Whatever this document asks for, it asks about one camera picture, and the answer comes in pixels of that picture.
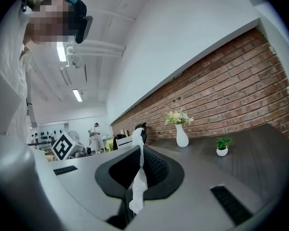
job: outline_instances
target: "yellow-green cloth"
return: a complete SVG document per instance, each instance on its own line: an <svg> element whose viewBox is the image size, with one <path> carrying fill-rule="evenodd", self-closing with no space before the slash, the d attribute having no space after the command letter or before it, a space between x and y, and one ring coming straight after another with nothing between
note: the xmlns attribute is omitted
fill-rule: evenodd
<svg viewBox="0 0 289 231"><path fill-rule="evenodd" d="M114 140L106 141L106 149L111 152L114 149Z"/></svg>

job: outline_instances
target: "white vase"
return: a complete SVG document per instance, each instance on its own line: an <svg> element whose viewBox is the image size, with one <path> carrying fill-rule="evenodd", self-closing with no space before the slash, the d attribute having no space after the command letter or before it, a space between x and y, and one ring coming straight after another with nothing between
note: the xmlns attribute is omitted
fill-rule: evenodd
<svg viewBox="0 0 289 231"><path fill-rule="evenodd" d="M175 125L177 128L177 144L180 147L188 146L188 136L182 128L182 124Z"/></svg>
<svg viewBox="0 0 289 231"><path fill-rule="evenodd" d="M226 149L223 150L216 149L216 153L218 156L226 156L228 153L228 147L226 146Z"/></svg>

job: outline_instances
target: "black rectangular slot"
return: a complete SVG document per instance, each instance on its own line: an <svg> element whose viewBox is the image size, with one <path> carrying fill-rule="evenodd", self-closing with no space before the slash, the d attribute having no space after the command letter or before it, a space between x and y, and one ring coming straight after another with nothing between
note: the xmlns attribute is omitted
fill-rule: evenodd
<svg viewBox="0 0 289 231"><path fill-rule="evenodd" d="M54 174L55 175L62 175L71 171L74 171L78 168L76 168L75 166L69 166L69 167L63 167L63 168L58 168L58 169L54 169Z"/></svg>
<svg viewBox="0 0 289 231"><path fill-rule="evenodd" d="M211 192L236 225L245 222L252 216L226 187L216 186L211 188Z"/></svg>

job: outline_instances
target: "white chair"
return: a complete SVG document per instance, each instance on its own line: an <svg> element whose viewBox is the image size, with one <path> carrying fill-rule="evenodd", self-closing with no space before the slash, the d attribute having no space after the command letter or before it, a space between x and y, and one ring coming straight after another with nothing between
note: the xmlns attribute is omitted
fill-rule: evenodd
<svg viewBox="0 0 289 231"><path fill-rule="evenodd" d="M131 141L132 141L131 136L120 139L120 140L116 140L118 149L131 146Z"/></svg>

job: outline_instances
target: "white pot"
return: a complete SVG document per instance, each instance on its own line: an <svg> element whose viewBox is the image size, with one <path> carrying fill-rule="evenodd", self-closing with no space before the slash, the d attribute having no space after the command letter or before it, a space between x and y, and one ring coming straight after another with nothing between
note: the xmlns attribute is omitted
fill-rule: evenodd
<svg viewBox="0 0 289 231"><path fill-rule="evenodd" d="M223 150L216 149L216 153L218 156L226 156L228 153L228 147L226 146L226 149Z"/></svg>
<svg viewBox="0 0 289 231"><path fill-rule="evenodd" d="M188 146L188 136L182 128L182 124L175 125L177 128L177 144L180 147Z"/></svg>

